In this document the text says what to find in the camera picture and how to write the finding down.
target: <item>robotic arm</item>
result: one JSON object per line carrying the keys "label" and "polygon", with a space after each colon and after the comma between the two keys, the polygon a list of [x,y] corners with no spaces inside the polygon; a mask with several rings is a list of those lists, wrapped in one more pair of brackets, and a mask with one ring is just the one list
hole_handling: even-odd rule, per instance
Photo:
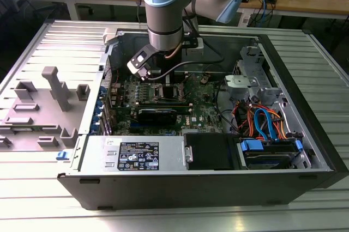
{"label": "robotic arm", "polygon": [[147,60],[156,58],[161,72],[182,60],[179,50],[183,42],[183,10],[195,17],[197,14],[228,23],[233,18],[242,0],[144,0],[146,7],[150,44],[141,49],[128,63],[133,74],[146,80],[151,73]]}

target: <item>gray plastic part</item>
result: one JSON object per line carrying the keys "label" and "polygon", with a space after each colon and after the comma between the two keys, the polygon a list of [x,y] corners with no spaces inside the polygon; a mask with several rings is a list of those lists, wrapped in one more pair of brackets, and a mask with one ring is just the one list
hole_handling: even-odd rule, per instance
{"label": "gray plastic part", "polygon": [[11,134],[11,135],[13,135],[13,134],[15,134],[15,132],[11,129],[11,127],[2,127],[0,129],[0,134],[1,135],[2,134]]}
{"label": "gray plastic part", "polygon": [[90,88],[87,84],[79,84],[76,88],[76,94],[80,101],[87,101]]}
{"label": "gray plastic part", "polygon": [[63,129],[60,138],[66,147],[73,148],[75,147],[78,136],[77,129],[73,129],[71,136],[68,134],[66,129]]}
{"label": "gray plastic part", "polygon": [[13,110],[16,112],[28,112],[28,111],[38,111],[39,105],[34,104],[15,104]]}
{"label": "gray plastic part", "polygon": [[38,144],[40,146],[58,146],[58,141],[55,137],[41,136],[38,139]]}
{"label": "gray plastic part", "polygon": [[17,87],[15,88],[15,93],[17,94],[17,97],[22,101],[31,101],[32,96],[30,95],[30,92],[36,91],[37,89],[34,87],[31,81],[20,81],[20,83],[18,83]]}
{"label": "gray plastic part", "polygon": [[[0,151],[58,151],[66,148],[60,139],[62,129],[65,128],[69,134],[73,129],[79,129],[82,115],[85,111],[86,101],[79,101],[76,89],[71,89],[69,103],[71,108],[68,112],[62,112],[58,102],[52,98],[50,89],[38,89],[32,92],[33,100],[30,103],[23,102],[18,98],[16,105],[40,105],[38,111],[15,111],[14,105],[9,109],[4,119],[8,118],[32,118],[33,125],[18,127],[18,125],[5,124],[3,120],[0,128],[0,135],[8,137],[12,145],[10,147],[0,146]],[[59,146],[40,146],[37,142],[39,136],[55,136]]]}
{"label": "gray plastic part", "polygon": [[12,125],[32,125],[33,119],[28,117],[25,117],[25,118],[8,117],[4,123],[12,124]]}
{"label": "gray plastic part", "polygon": [[56,125],[55,127],[43,127],[43,131],[46,134],[58,134],[62,132],[62,128],[59,125]]}
{"label": "gray plastic part", "polygon": [[[69,91],[69,89],[68,89],[68,87],[67,87],[67,84],[66,84],[64,81],[60,81],[60,84],[61,84],[61,86],[62,86],[63,93],[65,93],[65,95],[66,95],[66,97],[67,97],[67,99],[68,99],[68,98],[69,98],[69,95],[70,95],[70,91]],[[56,99],[56,95],[54,94],[53,90],[50,90],[50,93],[51,93],[51,95],[52,95],[52,98],[53,98],[54,100],[57,100],[57,99]]]}
{"label": "gray plastic part", "polygon": [[68,111],[70,105],[68,103],[67,92],[65,91],[65,89],[62,88],[62,85],[58,80],[57,73],[57,67],[46,66],[44,67],[41,75],[49,82],[53,96],[56,97],[56,100],[59,106],[61,107],[61,110]]}
{"label": "gray plastic part", "polygon": [[0,137],[0,147],[8,148],[11,145],[11,141],[7,137]]}

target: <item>wire bundle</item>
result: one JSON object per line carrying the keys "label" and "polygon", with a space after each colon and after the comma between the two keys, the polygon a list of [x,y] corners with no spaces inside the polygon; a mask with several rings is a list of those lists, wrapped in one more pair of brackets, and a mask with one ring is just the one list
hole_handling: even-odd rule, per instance
{"label": "wire bundle", "polygon": [[[266,106],[260,105],[260,104],[253,105],[253,104],[242,104],[241,102],[238,102],[236,104],[234,110],[232,111],[233,117],[235,117],[235,114],[236,114],[236,111],[238,108],[245,109],[246,114],[247,114],[247,120],[245,120],[240,126],[238,126],[239,133],[241,133],[243,127],[246,124],[248,124],[247,130],[241,134],[243,134],[243,135],[248,134],[249,137],[256,138],[256,139],[259,139],[262,141],[267,140],[266,135],[262,134],[263,133],[262,130],[266,124],[263,123],[260,129],[259,129],[259,125],[256,126],[256,123],[258,121],[258,116],[264,115],[267,118],[266,122],[268,122],[268,117],[271,117],[271,119],[272,119],[273,126],[268,126],[270,136],[273,137],[272,133],[273,133],[273,131],[276,130],[276,132],[277,132],[276,137],[278,139],[287,139],[287,137],[285,135],[285,131],[284,131],[284,122],[283,122],[281,116],[279,116],[274,110],[272,110]],[[260,111],[260,110],[263,110],[264,114],[263,113],[258,114],[258,111]]]}
{"label": "wire bundle", "polygon": [[[251,25],[254,23],[255,25],[258,24],[258,26],[260,27],[261,24],[265,23],[265,22],[268,22],[268,26],[272,20],[272,17],[273,17],[273,14],[274,14],[274,9],[275,9],[275,5],[271,4],[271,7],[272,7],[272,10],[268,13],[266,13],[267,11],[267,0],[259,0],[261,2],[261,7],[259,8],[256,16],[251,19],[250,23],[248,24],[248,27],[251,27]],[[260,14],[261,10],[263,10],[263,13],[262,13],[262,17],[258,19],[258,15]]]}

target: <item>side panel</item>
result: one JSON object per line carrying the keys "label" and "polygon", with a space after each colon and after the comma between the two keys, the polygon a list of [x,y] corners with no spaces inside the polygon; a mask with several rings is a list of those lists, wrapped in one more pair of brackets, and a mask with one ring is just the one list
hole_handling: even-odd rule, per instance
{"label": "side panel", "polygon": [[287,90],[306,128],[310,132],[322,156],[325,158],[326,163],[336,172],[330,180],[327,180],[324,184],[319,186],[319,188],[328,188],[348,176],[348,169],[321,126],[319,120],[316,118],[314,112],[311,110],[302,92],[299,90],[269,37],[266,35],[260,35],[260,39],[268,57],[270,58],[270,65],[273,66],[278,73],[281,83]]}
{"label": "side panel", "polygon": [[61,175],[58,180],[83,208],[118,210],[288,204],[331,175]]}

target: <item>blue connector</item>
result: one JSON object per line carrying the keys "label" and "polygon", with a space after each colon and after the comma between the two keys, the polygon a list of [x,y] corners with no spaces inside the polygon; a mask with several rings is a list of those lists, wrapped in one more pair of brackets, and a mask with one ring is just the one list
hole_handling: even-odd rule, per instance
{"label": "blue connector", "polygon": [[101,107],[101,106],[103,106],[103,102],[101,102],[100,100],[97,100],[96,101],[96,107]]}
{"label": "blue connector", "polygon": [[92,117],[92,124],[95,124],[96,122],[98,122],[98,120],[99,120],[99,117],[93,116]]}
{"label": "blue connector", "polygon": [[104,88],[103,86],[99,87],[99,95],[106,95],[107,94],[107,89]]}
{"label": "blue connector", "polygon": [[57,154],[56,160],[69,160],[69,153],[66,151],[60,151]]}
{"label": "blue connector", "polygon": [[98,114],[100,114],[102,112],[102,110],[99,108],[99,107],[95,107],[94,108],[94,111],[93,111],[93,114],[94,115],[98,115]]}
{"label": "blue connector", "polygon": [[96,124],[91,124],[91,126],[90,126],[89,129],[90,129],[90,130],[93,130],[93,131],[97,131],[97,130],[99,129],[99,126],[96,125]]}
{"label": "blue connector", "polygon": [[246,139],[241,142],[242,151],[247,150],[264,150],[263,144],[261,141],[256,139]]}
{"label": "blue connector", "polygon": [[297,149],[298,149],[299,151],[302,151],[302,150],[303,150],[303,145],[302,145],[301,141],[296,141],[296,146],[297,146]]}

